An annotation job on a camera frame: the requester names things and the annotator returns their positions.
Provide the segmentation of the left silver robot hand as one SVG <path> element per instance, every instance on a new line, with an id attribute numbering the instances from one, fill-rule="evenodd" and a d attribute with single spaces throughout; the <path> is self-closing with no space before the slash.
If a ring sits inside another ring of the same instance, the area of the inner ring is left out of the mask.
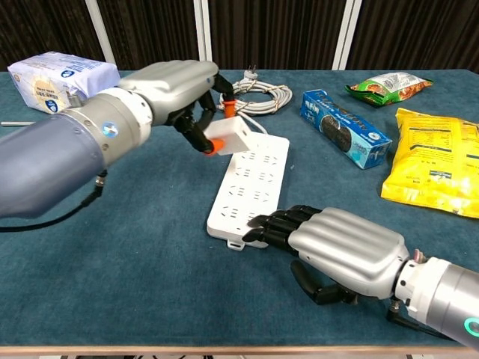
<path id="1" fill-rule="evenodd" d="M 197 151 L 212 155 L 221 144 L 208 139 L 204 130 L 216 113 L 210 93 L 214 90 L 233 110 L 233 85 L 212 61 L 156 62 L 122 78 L 118 87 L 141 96 L 153 115 L 153 126 L 173 126 Z"/>

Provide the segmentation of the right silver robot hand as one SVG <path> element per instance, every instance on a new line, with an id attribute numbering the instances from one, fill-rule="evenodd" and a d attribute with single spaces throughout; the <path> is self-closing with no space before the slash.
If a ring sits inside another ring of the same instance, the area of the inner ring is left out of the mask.
<path id="1" fill-rule="evenodd" d="M 248 221 L 244 242 L 263 242 L 296 257 L 290 269 L 316 304 L 394 295 L 409 259 L 402 235 L 351 212 L 295 205 Z"/>

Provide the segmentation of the white plug adapter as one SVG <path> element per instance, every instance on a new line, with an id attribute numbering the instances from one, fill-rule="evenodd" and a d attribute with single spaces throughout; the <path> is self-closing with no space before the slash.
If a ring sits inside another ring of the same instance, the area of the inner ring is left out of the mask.
<path id="1" fill-rule="evenodd" d="M 204 134 L 213 143 L 213 155 L 225 156 L 253 147 L 251 130 L 240 116 L 214 120 Z"/>

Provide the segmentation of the white power strip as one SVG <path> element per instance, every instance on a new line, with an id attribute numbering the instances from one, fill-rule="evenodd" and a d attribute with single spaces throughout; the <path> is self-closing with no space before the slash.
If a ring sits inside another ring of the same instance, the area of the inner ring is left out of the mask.
<path id="1" fill-rule="evenodd" d="M 242 238 L 251 229 L 248 222 L 278 208 L 290 146 L 283 137 L 252 137 L 251 150 L 232 155 L 207 219 L 207 233 L 235 251 L 247 245 Z"/>

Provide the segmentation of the yellow chip bag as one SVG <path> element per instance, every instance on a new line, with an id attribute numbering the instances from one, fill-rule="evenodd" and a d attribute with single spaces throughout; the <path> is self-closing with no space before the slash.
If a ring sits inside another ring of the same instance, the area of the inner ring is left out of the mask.
<path id="1" fill-rule="evenodd" d="M 479 123 L 399 108 L 399 141 L 381 197 L 479 218 Z"/>

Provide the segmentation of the white blue tissue pack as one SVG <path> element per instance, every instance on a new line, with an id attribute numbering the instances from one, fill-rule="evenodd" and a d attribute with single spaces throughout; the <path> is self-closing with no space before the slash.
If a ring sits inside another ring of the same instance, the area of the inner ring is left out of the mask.
<path id="1" fill-rule="evenodd" d="M 7 67 L 25 104 L 48 114 L 79 105 L 120 81 L 115 64 L 45 52 Z"/>

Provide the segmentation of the blue cookie box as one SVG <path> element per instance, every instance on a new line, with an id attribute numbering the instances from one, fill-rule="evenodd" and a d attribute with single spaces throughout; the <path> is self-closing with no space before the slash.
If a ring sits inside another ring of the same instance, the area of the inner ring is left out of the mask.
<path id="1" fill-rule="evenodd" d="M 392 140 L 363 117 L 337 105 L 324 90 L 303 93 L 300 115 L 359 168 L 384 162 Z"/>

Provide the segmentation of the green snack bag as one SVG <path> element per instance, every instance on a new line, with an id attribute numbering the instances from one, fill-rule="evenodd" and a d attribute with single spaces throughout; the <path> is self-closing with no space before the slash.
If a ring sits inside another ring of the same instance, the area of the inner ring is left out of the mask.
<path id="1" fill-rule="evenodd" d="M 431 79 L 423 79 L 405 72 L 394 72 L 374 76 L 358 84 L 344 87 L 354 98 L 382 107 L 405 101 L 432 85 Z"/>

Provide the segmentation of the teal felt table cloth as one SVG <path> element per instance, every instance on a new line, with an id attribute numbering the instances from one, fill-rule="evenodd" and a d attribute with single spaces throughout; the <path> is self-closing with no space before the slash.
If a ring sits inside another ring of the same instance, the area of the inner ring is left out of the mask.
<path id="1" fill-rule="evenodd" d="M 362 170 L 300 117 L 321 88 L 393 141 L 396 105 L 374 108 L 346 85 L 373 71 L 261 70 L 290 103 L 260 118 L 290 142 L 279 205 L 337 207 L 404 236 L 409 249 L 479 271 L 479 219 L 384 200 L 391 165 Z M 316 305 L 274 248 L 232 251 L 206 220 L 227 156 L 196 152 L 174 129 L 109 169 L 101 198 L 72 218 L 0 233 L 0 346 L 439 346 L 386 320 L 384 301 Z"/>

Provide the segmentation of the white upright partition post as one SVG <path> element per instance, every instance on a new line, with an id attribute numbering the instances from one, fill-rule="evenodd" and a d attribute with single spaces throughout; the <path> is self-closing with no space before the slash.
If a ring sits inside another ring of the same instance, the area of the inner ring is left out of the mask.
<path id="1" fill-rule="evenodd" d="M 200 61 L 213 61 L 208 0 L 193 0 L 195 27 Z"/>

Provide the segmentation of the white slanted partition post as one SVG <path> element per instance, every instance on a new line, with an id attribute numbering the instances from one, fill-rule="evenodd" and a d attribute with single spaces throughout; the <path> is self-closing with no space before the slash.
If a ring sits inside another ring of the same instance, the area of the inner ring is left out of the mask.
<path id="1" fill-rule="evenodd" d="M 345 70 L 350 55 L 362 0 L 346 0 L 332 62 L 332 70 Z"/>
<path id="2" fill-rule="evenodd" d="M 97 0 L 85 0 L 85 4 L 87 6 L 88 13 L 94 26 L 94 30 L 105 61 L 111 64 L 116 64 L 115 56 L 112 51 L 112 46 L 109 41 L 109 37 Z"/>

